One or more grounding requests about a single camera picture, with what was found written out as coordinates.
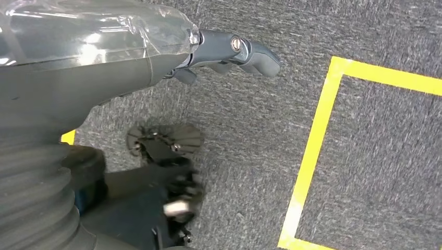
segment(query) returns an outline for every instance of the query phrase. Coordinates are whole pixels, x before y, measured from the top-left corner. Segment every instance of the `metal screw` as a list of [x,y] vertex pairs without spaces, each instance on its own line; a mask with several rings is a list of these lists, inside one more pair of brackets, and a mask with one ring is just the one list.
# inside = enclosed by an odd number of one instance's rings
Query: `metal screw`
[[183,238],[184,242],[192,243],[192,236],[191,235],[185,235]]
[[242,47],[241,38],[239,38],[237,36],[232,37],[232,40],[230,41],[230,45],[231,45],[233,51],[240,52],[241,47]]

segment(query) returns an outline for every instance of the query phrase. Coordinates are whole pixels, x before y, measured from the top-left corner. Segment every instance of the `caster wheel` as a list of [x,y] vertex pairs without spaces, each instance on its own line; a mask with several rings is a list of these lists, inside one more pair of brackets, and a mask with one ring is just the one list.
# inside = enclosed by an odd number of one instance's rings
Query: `caster wheel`
[[162,126],[133,126],[126,137],[127,148],[131,155],[141,156],[138,139],[159,140],[177,154],[189,158],[203,144],[203,135],[190,124]]

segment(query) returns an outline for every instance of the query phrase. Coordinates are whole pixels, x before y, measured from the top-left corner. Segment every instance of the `floor marking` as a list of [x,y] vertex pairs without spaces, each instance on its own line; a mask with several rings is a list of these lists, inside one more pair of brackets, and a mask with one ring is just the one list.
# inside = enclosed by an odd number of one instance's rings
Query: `floor marking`
[[73,140],[75,139],[75,130],[72,130],[64,135],[62,135],[61,142],[66,142],[73,145]]
[[331,248],[296,239],[294,236],[301,219],[313,173],[324,140],[333,104],[342,76],[396,86],[442,96],[442,80],[409,72],[388,69],[333,56],[321,91],[309,139],[302,157],[301,168],[293,188],[286,218],[279,237],[278,247],[288,250],[333,250]]

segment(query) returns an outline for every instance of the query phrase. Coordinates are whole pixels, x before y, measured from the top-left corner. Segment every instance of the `clear plastic cover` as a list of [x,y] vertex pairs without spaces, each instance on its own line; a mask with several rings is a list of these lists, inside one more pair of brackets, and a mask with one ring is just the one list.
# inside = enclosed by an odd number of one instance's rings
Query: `clear plastic cover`
[[183,13],[135,0],[2,0],[0,67],[69,68],[190,54],[199,31]]

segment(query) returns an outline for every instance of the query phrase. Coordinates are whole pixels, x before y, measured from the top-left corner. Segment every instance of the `robotic hand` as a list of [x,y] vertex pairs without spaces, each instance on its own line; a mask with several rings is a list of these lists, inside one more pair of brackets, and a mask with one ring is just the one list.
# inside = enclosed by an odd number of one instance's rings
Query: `robotic hand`
[[183,83],[192,84],[197,79],[192,68],[208,66],[225,74],[233,65],[238,65],[247,73],[266,77],[274,77],[280,71],[279,60],[264,45],[231,33],[200,30],[198,49],[165,78],[175,77]]

